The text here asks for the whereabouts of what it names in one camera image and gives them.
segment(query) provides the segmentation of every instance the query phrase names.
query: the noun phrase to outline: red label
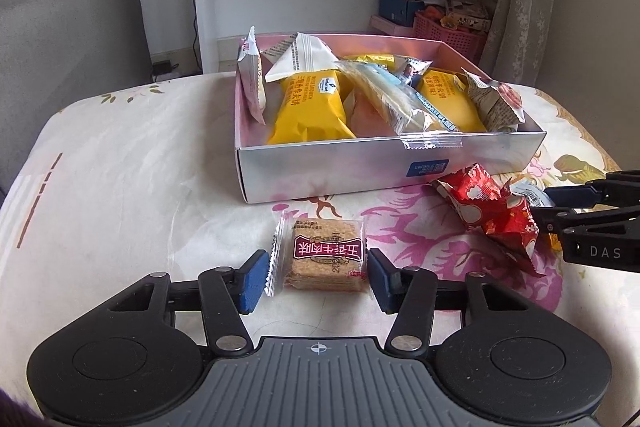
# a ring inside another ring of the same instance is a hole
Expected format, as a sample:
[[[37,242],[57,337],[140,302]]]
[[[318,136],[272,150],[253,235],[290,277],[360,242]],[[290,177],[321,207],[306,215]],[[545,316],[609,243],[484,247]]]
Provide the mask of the red label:
[[[346,257],[362,262],[362,240],[350,241],[315,241],[303,235],[296,237],[293,257],[306,259],[307,257]]]

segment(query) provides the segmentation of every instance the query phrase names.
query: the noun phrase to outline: yellow snack package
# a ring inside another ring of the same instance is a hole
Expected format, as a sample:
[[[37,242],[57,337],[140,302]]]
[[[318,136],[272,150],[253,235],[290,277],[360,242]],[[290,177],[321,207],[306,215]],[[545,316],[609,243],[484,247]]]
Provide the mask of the yellow snack package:
[[[456,74],[429,70],[422,76],[418,91],[460,131],[486,132],[465,87]]]
[[[341,79],[335,70],[285,78],[281,82],[284,100],[267,145],[355,138],[346,124]]]
[[[396,67],[396,58],[393,55],[377,54],[377,55],[349,55],[343,57],[344,60],[352,62],[370,62],[371,64],[379,64],[384,66],[388,71],[393,71]]]

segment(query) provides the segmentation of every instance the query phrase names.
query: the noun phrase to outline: pink container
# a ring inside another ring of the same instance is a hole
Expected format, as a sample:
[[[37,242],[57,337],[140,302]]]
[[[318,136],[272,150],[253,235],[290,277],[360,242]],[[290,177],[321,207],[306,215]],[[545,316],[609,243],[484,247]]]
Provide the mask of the pink container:
[[[484,44],[486,43],[486,35],[476,35],[443,28],[440,23],[427,19],[420,12],[415,14],[414,31],[415,38],[442,41],[474,64],[480,62]]]

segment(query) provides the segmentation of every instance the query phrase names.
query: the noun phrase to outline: red wrapper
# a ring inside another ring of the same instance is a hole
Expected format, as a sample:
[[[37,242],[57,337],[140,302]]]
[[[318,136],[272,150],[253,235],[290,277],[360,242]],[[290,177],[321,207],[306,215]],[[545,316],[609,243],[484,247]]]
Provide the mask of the red wrapper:
[[[516,256],[521,270],[543,277],[531,263],[538,226],[526,198],[511,193],[510,182],[500,187],[475,164],[440,178],[434,185],[468,229],[481,227],[488,237]]]

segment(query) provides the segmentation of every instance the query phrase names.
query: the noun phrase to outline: metal pivot screw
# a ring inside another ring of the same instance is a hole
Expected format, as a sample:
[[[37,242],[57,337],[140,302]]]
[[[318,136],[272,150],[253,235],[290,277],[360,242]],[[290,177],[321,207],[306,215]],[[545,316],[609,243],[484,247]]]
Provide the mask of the metal pivot screw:
[[[216,346],[223,351],[240,351],[246,346],[246,339],[239,335],[225,335],[216,340]]]
[[[422,341],[413,335],[398,335],[391,340],[391,345],[398,351],[415,351],[422,347]]]

